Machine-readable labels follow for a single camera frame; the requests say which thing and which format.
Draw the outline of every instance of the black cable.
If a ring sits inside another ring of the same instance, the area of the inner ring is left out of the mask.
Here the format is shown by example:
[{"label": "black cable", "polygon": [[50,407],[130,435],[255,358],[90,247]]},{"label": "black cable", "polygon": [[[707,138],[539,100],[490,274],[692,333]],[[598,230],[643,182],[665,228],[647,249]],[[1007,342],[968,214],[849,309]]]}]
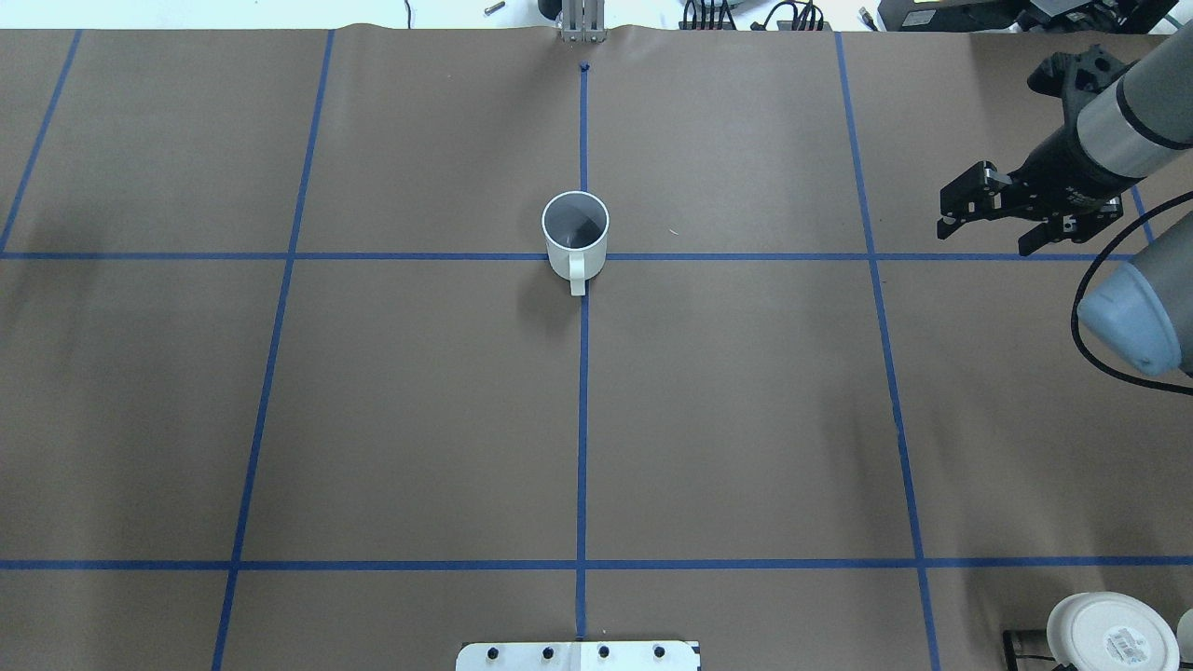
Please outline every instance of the black cable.
[{"label": "black cable", "polygon": [[[719,0],[719,6],[717,5],[717,1],[718,0],[686,0],[684,2],[684,17],[680,19],[680,29],[724,30],[725,19],[729,19],[729,25],[734,30],[737,30],[737,23],[734,20],[734,11],[733,7],[729,6],[729,0]],[[697,6],[700,7],[699,14],[697,14]]]},{"label": "black cable", "polygon": [[1106,248],[1094,258],[1094,263],[1089,264],[1089,270],[1086,271],[1086,275],[1081,278],[1081,283],[1077,284],[1077,296],[1073,300],[1073,312],[1069,314],[1069,330],[1073,332],[1073,343],[1077,345],[1077,351],[1081,352],[1081,356],[1086,357],[1086,361],[1094,364],[1094,368],[1101,370],[1106,375],[1109,375],[1115,380],[1121,380],[1123,382],[1130,382],[1131,384],[1138,384],[1139,387],[1146,387],[1149,389],[1193,396],[1193,387],[1169,384],[1167,382],[1157,382],[1145,377],[1136,377],[1135,375],[1111,368],[1089,351],[1089,347],[1086,346],[1086,341],[1081,339],[1081,330],[1077,327],[1077,306],[1081,303],[1081,300],[1086,297],[1086,290],[1089,289],[1089,282],[1094,278],[1094,273],[1098,272],[1098,269],[1102,266],[1102,263],[1106,261],[1111,253],[1114,252],[1114,250],[1121,245],[1129,235],[1138,230],[1139,227],[1148,221],[1155,218],[1156,215],[1167,213],[1168,210],[1189,201],[1193,201],[1193,191],[1188,191],[1182,196],[1177,196],[1172,201],[1163,203],[1162,205],[1152,208],[1139,218],[1129,223],[1126,228],[1124,228],[1118,235],[1114,236],[1113,240],[1109,241],[1108,245],[1106,245]]},{"label": "black cable", "polygon": [[872,31],[878,31],[878,24],[874,23],[874,17],[870,16],[870,10],[861,7],[858,10],[858,18],[863,24],[866,25]]},{"label": "black cable", "polygon": [[816,7],[811,0],[808,2],[803,2],[802,0],[783,0],[771,7],[769,13],[766,14],[766,19],[762,23],[754,21],[750,25],[750,30],[766,30],[766,26],[771,25],[774,12],[784,5],[791,7],[791,30],[824,30],[824,12],[820,7]]},{"label": "black cable", "polygon": [[804,11],[799,12],[799,23],[795,26],[791,26],[791,30],[808,30],[809,27],[808,21],[811,19],[814,7],[816,7],[816,5],[814,5],[811,0],[809,0],[809,2],[804,5]]},{"label": "black cable", "polygon": [[756,24],[756,25],[762,26],[762,27],[760,27],[758,30],[766,30],[766,26],[771,25],[771,17],[773,17],[774,12],[779,11],[779,7],[783,7],[784,5],[791,7],[791,20],[792,20],[792,23],[795,23],[796,19],[799,17],[799,7],[792,0],[783,0],[781,2],[779,2],[778,5],[775,5],[774,7],[771,7],[771,12],[768,14],[766,14],[766,19],[761,24]]},{"label": "black cable", "polygon": [[[1016,654],[1015,659],[1038,659],[1040,661],[1056,661],[1055,657],[1046,654]],[[1193,669],[1193,661],[1181,661],[1177,669]]]}]

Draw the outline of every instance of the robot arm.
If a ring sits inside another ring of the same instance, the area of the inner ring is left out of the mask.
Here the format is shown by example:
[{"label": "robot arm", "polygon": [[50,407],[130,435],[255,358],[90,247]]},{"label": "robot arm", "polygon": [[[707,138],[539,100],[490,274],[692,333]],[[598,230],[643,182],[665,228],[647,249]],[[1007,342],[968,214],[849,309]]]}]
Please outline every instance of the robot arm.
[{"label": "robot arm", "polygon": [[[970,221],[1019,217],[1038,222],[1019,239],[1022,256],[1084,242],[1123,216],[1125,190],[1193,148],[1193,27],[1132,66],[1098,47],[1056,54],[1028,86],[1062,99],[1064,125],[1019,170],[981,161],[941,189],[941,240]],[[1121,264],[1076,315],[1136,369],[1193,376],[1193,214]]]},{"label": "robot arm", "polygon": [[1028,256],[1049,242],[1084,242],[1123,216],[1119,196],[1193,147],[1193,30],[1125,66],[1099,47],[1056,54],[1028,78],[1061,98],[1064,125],[1001,174],[981,161],[940,190],[941,240],[976,220],[1039,224],[1019,239]]}]

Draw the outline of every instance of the metal bracket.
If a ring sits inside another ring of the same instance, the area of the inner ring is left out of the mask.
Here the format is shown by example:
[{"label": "metal bracket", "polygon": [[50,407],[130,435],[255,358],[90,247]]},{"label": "metal bracket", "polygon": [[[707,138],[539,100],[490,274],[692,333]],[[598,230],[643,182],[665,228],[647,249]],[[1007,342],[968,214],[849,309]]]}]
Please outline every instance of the metal bracket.
[{"label": "metal bracket", "polygon": [[699,671],[694,641],[470,644],[456,671]]},{"label": "metal bracket", "polygon": [[605,42],[605,0],[563,0],[560,37],[564,42]]}]

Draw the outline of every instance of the blue tape line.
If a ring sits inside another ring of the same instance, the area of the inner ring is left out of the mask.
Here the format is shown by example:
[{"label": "blue tape line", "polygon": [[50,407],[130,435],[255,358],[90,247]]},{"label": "blue tape line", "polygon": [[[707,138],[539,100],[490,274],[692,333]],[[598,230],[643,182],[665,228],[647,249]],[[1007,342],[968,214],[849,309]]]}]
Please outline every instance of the blue tape line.
[{"label": "blue tape line", "polygon": [[927,568],[1003,568],[1033,566],[1191,566],[1193,555],[1141,556],[987,556],[925,559]]},{"label": "blue tape line", "polygon": [[588,191],[588,61],[580,61],[580,190]]},{"label": "blue tape line", "polygon": [[62,70],[58,72],[58,81],[54,85],[50,104],[45,107],[45,115],[42,117],[42,127],[37,130],[33,148],[29,152],[29,160],[25,161],[25,172],[20,173],[20,183],[17,185],[17,193],[13,196],[12,207],[8,209],[8,218],[5,220],[4,232],[0,233],[0,252],[8,246],[8,236],[12,235],[12,227],[17,223],[17,215],[20,213],[20,202],[25,199],[25,189],[29,186],[30,178],[33,177],[37,155],[41,154],[45,134],[50,130],[50,121],[54,118],[54,110],[57,109],[58,99],[62,97],[62,88],[67,84],[67,75],[70,73],[70,66],[74,63],[75,54],[79,51],[79,39],[81,37],[82,31],[76,30],[74,37],[70,39],[67,60],[62,63]]},{"label": "blue tape line", "polygon": [[928,641],[928,660],[933,669],[940,669],[940,645],[937,641],[937,617],[932,612],[932,589],[928,572],[921,566],[915,571],[920,585],[920,609],[923,610],[923,635]]},{"label": "blue tape line", "polygon": [[611,261],[864,261],[870,257],[864,253],[613,253],[607,254]]},{"label": "blue tape line", "polygon": [[256,464],[261,455],[261,437],[265,435],[265,419],[270,408],[270,393],[273,389],[273,371],[278,363],[278,346],[282,341],[282,326],[286,315],[286,298],[290,294],[290,281],[295,267],[295,252],[298,248],[298,235],[302,230],[302,215],[307,201],[307,185],[310,181],[310,168],[315,160],[315,142],[319,138],[319,119],[323,109],[323,96],[327,92],[327,74],[332,64],[332,48],[335,44],[335,31],[327,31],[327,43],[323,47],[323,66],[319,75],[319,90],[315,93],[315,109],[310,119],[310,133],[307,137],[307,154],[303,159],[302,178],[298,183],[298,195],[295,198],[295,217],[290,227],[290,246],[285,270],[282,272],[282,289],[278,291],[278,307],[273,316],[273,336],[270,339],[270,353],[265,361],[265,377],[261,382],[261,396],[256,406],[256,425],[253,429],[253,444],[248,454],[248,468],[245,474],[245,488],[241,493],[240,515],[236,519],[236,536],[231,548],[231,566],[228,568],[228,583],[224,587],[223,608],[220,612],[220,628],[216,633],[215,652],[211,655],[211,670],[220,671],[223,665],[224,645],[228,641],[228,624],[231,621],[233,601],[236,596],[236,579],[240,571],[240,559],[245,550],[245,533],[248,528],[248,510],[253,500],[253,485],[256,481]]},{"label": "blue tape line", "polygon": [[570,559],[459,560],[459,561],[242,561],[241,571],[573,571]]},{"label": "blue tape line", "polygon": [[410,261],[545,261],[543,252],[298,252],[298,260],[410,260]]},{"label": "blue tape line", "polygon": [[[1096,254],[1019,254],[983,252],[622,252],[611,253],[611,261],[1082,261]],[[425,261],[545,261],[542,252],[0,252],[0,259],[12,260],[425,260]],[[1131,254],[1111,254],[1111,260],[1127,260]]]},{"label": "blue tape line", "polygon": [[[891,399],[891,415],[898,438],[900,468],[903,472],[903,493],[907,499],[907,516],[911,529],[911,547],[915,559],[923,559],[923,538],[920,533],[920,513],[915,501],[915,485],[911,480],[911,460],[907,450],[907,430],[903,425],[903,408],[898,395],[898,378],[895,375],[895,357],[891,351],[890,330],[886,325],[886,304],[883,298],[882,277],[878,273],[878,258],[874,250],[874,233],[870,221],[870,199],[866,196],[866,179],[861,170],[861,150],[858,143],[858,127],[853,113],[853,99],[849,94],[849,70],[845,60],[845,43],[841,33],[834,33],[836,39],[836,61],[841,73],[841,96],[845,101],[845,122],[849,130],[849,150],[853,154],[853,177],[858,186],[858,204],[861,209],[861,226],[866,235],[866,252],[870,258],[870,282],[874,293],[874,307],[878,310],[878,332],[883,344],[883,361],[886,367],[886,387]],[[923,628],[927,635],[928,657],[932,671],[940,671],[940,652],[937,647],[935,618],[932,615],[932,598],[928,593],[927,574],[920,570],[920,602],[923,609]]]},{"label": "blue tape line", "polygon": [[[1139,186],[1131,187],[1131,198],[1135,199],[1135,209],[1138,210],[1139,216],[1148,214],[1148,209],[1143,207],[1143,195],[1139,193]],[[1155,234],[1151,232],[1151,222],[1143,222],[1143,234],[1148,236],[1148,244],[1151,245],[1156,241]]]},{"label": "blue tape line", "polygon": [[580,298],[580,394],[576,431],[576,638],[588,629],[588,324],[589,282]]},{"label": "blue tape line", "polygon": [[915,568],[894,559],[592,559],[589,571],[806,571],[826,568]]},{"label": "blue tape line", "polygon": [[0,560],[0,571],[228,571],[229,561],[159,561],[159,560]]},{"label": "blue tape line", "polygon": [[[7,559],[0,571],[228,571],[230,561]],[[815,571],[882,568],[1033,568],[1067,566],[1193,566],[1193,555],[1073,555],[885,559],[515,559],[241,561],[239,572],[455,571]]]},{"label": "blue tape line", "polygon": [[4,252],[0,259],[52,261],[181,261],[181,260],[285,260],[285,252]]}]

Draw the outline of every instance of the white plastic container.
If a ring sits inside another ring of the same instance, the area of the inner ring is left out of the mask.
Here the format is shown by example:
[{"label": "white plastic container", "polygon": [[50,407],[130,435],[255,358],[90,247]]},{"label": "white plastic container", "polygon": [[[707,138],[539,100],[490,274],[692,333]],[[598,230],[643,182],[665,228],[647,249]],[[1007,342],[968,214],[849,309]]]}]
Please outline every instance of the white plastic container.
[{"label": "white plastic container", "polygon": [[1193,661],[1193,610],[1186,610],[1176,623],[1176,645],[1181,648],[1181,658]]},{"label": "white plastic container", "polygon": [[1047,645],[1058,664],[1080,671],[1176,671],[1181,661],[1164,618],[1117,592],[1084,592],[1056,604]]}]

